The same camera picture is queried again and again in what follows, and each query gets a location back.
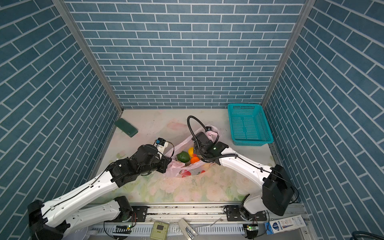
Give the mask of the pink plastic bag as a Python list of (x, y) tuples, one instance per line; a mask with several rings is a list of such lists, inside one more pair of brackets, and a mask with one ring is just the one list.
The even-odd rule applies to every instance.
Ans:
[(164, 174), (166, 178), (186, 178), (200, 175), (215, 165), (215, 163), (202, 161), (202, 156), (195, 147), (192, 135), (189, 135), (177, 146), (172, 147), (165, 156), (172, 159)]

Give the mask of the green avocado fruit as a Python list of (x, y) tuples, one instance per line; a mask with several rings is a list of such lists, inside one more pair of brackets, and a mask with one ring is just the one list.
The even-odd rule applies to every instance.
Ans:
[(190, 161), (190, 156), (187, 152), (182, 151), (181, 153), (177, 154), (177, 160), (179, 162), (182, 162), (184, 164), (188, 163)]

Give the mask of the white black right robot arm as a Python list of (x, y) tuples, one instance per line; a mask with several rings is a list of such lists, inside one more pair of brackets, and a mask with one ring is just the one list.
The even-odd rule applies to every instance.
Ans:
[(262, 211), (283, 216), (295, 194), (295, 186), (285, 169), (280, 165), (271, 167), (252, 161), (227, 144), (213, 142), (210, 133), (209, 131), (192, 134), (194, 148), (201, 154), (202, 160), (234, 170), (259, 188), (255, 193), (247, 194), (242, 200), (239, 205), (241, 216), (249, 220)]

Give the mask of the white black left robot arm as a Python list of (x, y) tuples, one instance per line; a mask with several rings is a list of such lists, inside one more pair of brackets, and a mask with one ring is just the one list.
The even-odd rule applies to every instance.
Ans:
[(171, 158), (164, 155), (168, 142), (141, 145), (125, 159), (76, 189), (53, 200), (36, 200), (28, 205), (30, 236), (33, 240), (61, 240), (66, 236), (107, 221), (129, 221), (135, 216), (126, 197), (87, 208), (93, 200), (153, 172), (165, 173)]

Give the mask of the yellow lemon fruit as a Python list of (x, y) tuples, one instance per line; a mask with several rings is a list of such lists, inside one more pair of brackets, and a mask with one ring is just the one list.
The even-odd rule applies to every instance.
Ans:
[(188, 149), (188, 154), (189, 154), (190, 158), (193, 158), (196, 156), (196, 154), (194, 153), (194, 147), (191, 147)]

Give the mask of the orange fruit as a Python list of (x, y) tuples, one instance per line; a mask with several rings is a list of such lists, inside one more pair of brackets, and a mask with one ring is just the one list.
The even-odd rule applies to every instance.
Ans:
[(199, 161), (200, 161), (200, 158), (197, 156), (191, 158), (191, 164), (197, 163)]

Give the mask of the red fruit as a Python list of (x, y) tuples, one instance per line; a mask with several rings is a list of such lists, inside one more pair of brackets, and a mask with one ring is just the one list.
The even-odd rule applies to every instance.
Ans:
[(183, 171), (181, 173), (182, 178), (185, 178), (185, 177), (188, 177), (188, 176), (191, 176), (191, 175), (192, 175), (192, 173), (190, 171)]

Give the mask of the teal plastic basket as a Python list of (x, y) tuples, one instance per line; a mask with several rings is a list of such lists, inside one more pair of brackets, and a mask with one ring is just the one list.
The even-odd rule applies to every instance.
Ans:
[(231, 136), (236, 146), (261, 147), (274, 142), (261, 105), (229, 104), (228, 114)]

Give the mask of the green rectangular box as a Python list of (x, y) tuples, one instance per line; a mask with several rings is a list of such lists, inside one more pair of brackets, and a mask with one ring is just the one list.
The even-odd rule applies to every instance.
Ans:
[(115, 121), (115, 126), (131, 138), (139, 132), (136, 127), (134, 127), (132, 124), (130, 124), (123, 118), (120, 118)]

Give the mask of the green digital timer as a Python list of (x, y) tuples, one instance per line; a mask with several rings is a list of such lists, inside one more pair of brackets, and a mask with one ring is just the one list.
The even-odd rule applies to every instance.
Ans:
[(168, 236), (169, 224), (164, 222), (154, 222), (151, 231), (151, 240), (166, 240)]

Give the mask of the blue white paper box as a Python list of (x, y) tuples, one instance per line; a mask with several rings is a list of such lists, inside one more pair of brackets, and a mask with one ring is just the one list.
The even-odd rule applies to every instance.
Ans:
[(267, 235), (289, 232), (306, 226), (307, 225), (301, 215), (265, 223)]

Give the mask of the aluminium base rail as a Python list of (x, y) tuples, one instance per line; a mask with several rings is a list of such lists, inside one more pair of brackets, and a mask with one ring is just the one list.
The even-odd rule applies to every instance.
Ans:
[(248, 217), (241, 216), (239, 202), (136, 203), (132, 204), (132, 207), (137, 214), (137, 222), (140, 224), (155, 221), (174, 224), (181, 219), (191, 224), (210, 224), (215, 221), (219, 223), (263, 223), (267, 220), (278, 220), (296, 215), (302, 215), (305, 220), (309, 219), (303, 204), (289, 205), (283, 216), (277, 216), (271, 211), (262, 211)]

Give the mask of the grey aluminium corner post right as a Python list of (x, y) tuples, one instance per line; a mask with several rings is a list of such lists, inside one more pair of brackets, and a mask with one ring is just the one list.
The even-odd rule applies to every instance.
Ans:
[(304, 27), (304, 24), (307, 20), (307, 18), (309, 17), (309, 14), (315, 4), (315, 0), (308, 0), (308, 1), (305, 1), (305, 4), (299, 14), (299, 17), (298, 17), (298, 20), (293, 28), (293, 31), (292, 31), (292, 34), (287, 42), (287, 45), (283, 51), (283, 54), (279, 60), (279, 64), (278, 66), (276, 67), (276, 70), (274, 72), (274, 75), (273, 77), (271, 78), (271, 81), (270, 81), (270, 84), (267, 88), (267, 91), (261, 101), (261, 106), (265, 109), (266, 106), (267, 106), (267, 103), (272, 95), (272, 92), (275, 88), (275, 86), (277, 85), (278, 81), (279, 81), (279, 77), (281, 76), (282, 74), (282, 71), (288, 61), (288, 58), (299, 38), (299, 35)]

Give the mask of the grey aluminium corner post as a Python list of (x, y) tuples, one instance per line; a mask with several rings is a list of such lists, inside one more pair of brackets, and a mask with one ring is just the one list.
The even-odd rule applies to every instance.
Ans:
[(275, 88), (275, 86), (277, 85), (278, 81), (279, 81), (279, 77), (281, 76), (282, 74), (282, 71), (288, 61), (288, 58), (299, 38), (299, 35), (304, 27), (304, 24), (307, 20), (307, 18), (309, 17), (309, 14), (315, 4), (315, 0), (308, 0), (308, 1), (305, 1), (305, 4), (299, 14), (299, 17), (298, 17), (298, 20), (293, 28), (293, 31), (292, 31), (292, 34), (287, 42), (287, 45), (283, 51), (283, 54), (279, 60), (279, 64), (278, 66), (276, 67), (276, 70), (274, 72), (274, 75), (273, 77), (271, 78), (271, 81), (270, 81), (270, 84), (267, 88), (267, 91), (261, 101), (261, 106), (265, 109), (266, 106), (267, 106), (267, 103), (272, 95), (272, 92)]
[(54, 6), (58, 10), (60, 16), (64, 20), (65, 24), (69, 28), (71, 34), (73, 35), (74, 39), (76, 40), (77, 44), (79, 45), (80, 49), (82, 50), (83, 54), (87, 58), (90, 66), (94, 70), (95, 74), (99, 78), (101, 84), (107, 91), (110, 99), (114, 103), (116, 109), (121, 114), (124, 110), (122, 107), (120, 101), (118, 100), (116, 94), (114, 93), (110, 83), (108, 82), (105, 74), (103, 73), (100, 65), (98, 64), (96, 58), (94, 57), (94, 54), (92, 53), (87, 41), (85, 40), (83, 34), (81, 33), (81, 30), (79, 29), (75, 19), (71, 15), (65, 1), (62, 0), (52, 0)]

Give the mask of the grey aluminium corner post left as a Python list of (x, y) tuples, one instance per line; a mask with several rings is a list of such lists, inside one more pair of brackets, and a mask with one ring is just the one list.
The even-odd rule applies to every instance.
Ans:
[(79, 45), (80, 49), (82, 50), (83, 54), (87, 58), (90, 66), (94, 70), (95, 74), (99, 78), (101, 84), (107, 91), (110, 99), (114, 103), (116, 109), (121, 114), (124, 110), (122, 107), (120, 101), (118, 100), (116, 94), (114, 93), (110, 83), (108, 82), (105, 74), (103, 73), (100, 65), (98, 64), (96, 58), (94, 57), (94, 54), (92, 53), (87, 41), (85, 40), (83, 34), (81, 33), (81, 30), (79, 29), (75, 19), (71, 15), (65, 1), (62, 0), (52, 0), (54, 6), (58, 10), (60, 16), (64, 20), (65, 24), (69, 28), (71, 34), (73, 35), (74, 39), (76, 40), (77, 44)]

